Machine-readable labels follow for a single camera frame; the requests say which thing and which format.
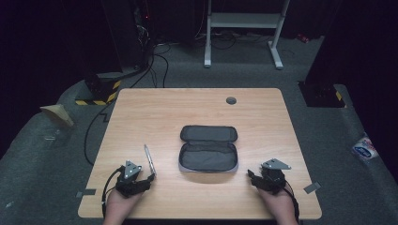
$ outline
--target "white metal stand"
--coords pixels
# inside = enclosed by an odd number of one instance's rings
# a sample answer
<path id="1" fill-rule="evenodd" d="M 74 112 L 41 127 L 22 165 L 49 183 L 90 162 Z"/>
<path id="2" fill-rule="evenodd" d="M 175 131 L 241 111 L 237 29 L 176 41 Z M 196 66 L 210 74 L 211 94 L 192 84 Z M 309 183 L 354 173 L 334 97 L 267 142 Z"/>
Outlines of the white metal stand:
<path id="1" fill-rule="evenodd" d="M 211 67 L 211 28 L 212 27 L 242 27 L 242 28 L 273 28 L 275 35 L 272 41 L 268 42 L 275 67 L 282 69 L 283 64 L 279 57 L 276 45 L 281 34 L 286 11 L 290 0 L 284 0 L 281 13 L 212 13 L 211 0 L 208 0 L 207 9 L 207 41 L 205 47 L 205 68 Z"/>

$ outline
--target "wooden table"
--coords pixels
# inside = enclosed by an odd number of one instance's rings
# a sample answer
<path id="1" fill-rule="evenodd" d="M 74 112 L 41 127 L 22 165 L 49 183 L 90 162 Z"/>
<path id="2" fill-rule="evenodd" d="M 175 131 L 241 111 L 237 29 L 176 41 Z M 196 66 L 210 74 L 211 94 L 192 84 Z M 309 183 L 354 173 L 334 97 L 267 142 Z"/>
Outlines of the wooden table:
<path id="1" fill-rule="evenodd" d="M 236 104 L 228 104 L 233 97 Z M 185 125 L 232 126 L 239 168 L 235 173 L 181 172 L 179 135 Z M 102 218 L 100 196 L 106 180 L 127 159 L 143 166 L 138 180 L 150 175 L 144 144 L 157 177 L 130 218 L 271 219 L 247 170 L 272 158 L 290 165 L 283 171 L 299 202 L 301 219 L 321 217 L 312 183 L 280 90 L 274 88 L 124 89 L 117 98 L 79 216 Z"/>

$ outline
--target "tape strip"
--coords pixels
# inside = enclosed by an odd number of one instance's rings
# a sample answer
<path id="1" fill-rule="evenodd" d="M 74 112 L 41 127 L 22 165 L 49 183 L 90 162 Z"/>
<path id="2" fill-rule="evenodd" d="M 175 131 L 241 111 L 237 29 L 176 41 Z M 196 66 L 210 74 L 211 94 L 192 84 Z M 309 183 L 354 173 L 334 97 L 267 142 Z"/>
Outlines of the tape strip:
<path id="1" fill-rule="evenodd" d="M 315 190 L 318 190 L 320 188 L 321 188 L 321 185 L 318 182 L 315 182 L 315 183 L 312 183 L 309 186 L 305 187 L 304 190 L 305 190 L 305 192 L 307 192 L 307 194 L 309 194 L 309 193 L 311 193 Z"/>
<path id="2" fill-rule="evenodd" d="M 82 198 L 84 195 L 95 195 L 96 194 L 96 189 L 86 189 L 83 192 L 78 191 L 76 193 L 76 198 L 80 199 Z"/>

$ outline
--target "hand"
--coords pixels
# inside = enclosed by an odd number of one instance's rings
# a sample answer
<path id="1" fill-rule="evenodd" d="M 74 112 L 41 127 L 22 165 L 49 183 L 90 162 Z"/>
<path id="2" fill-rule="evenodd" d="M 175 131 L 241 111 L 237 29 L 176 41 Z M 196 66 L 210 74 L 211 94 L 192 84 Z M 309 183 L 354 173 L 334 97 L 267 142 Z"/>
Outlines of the hand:
<path id="1" fill-rule="evenodd" d="M 106 203 L 106 217 L 103 225 L 122 224 L 143 194 L 144 192 L 141 192 L 126 198 L 119 191 L 113 189 Z"/>
<path id="2" fill-rule="evenodd" d="M 292 193 L 290 186 L 285 187 Z M 283 189 L 277 194 L 272 195 L 271 192 L 261 188 L 257 189 L 269 212 L 275 217 L 278 225 L 298 225 L 295 218 L 295 207 L 292 198 Z"/>

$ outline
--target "case lid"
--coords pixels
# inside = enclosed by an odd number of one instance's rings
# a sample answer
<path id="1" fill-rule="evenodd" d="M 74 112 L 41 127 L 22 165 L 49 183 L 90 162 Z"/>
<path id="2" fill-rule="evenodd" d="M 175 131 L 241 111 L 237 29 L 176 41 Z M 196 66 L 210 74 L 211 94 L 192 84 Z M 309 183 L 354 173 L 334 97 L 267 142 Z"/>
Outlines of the case lid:
<path id="1" fill-rule="evenodd" d="M 185 142 L 234 142 L 237 140 L 237 130 L 227 126 L 189 125 L 182 128 L 180 137 Z"/>

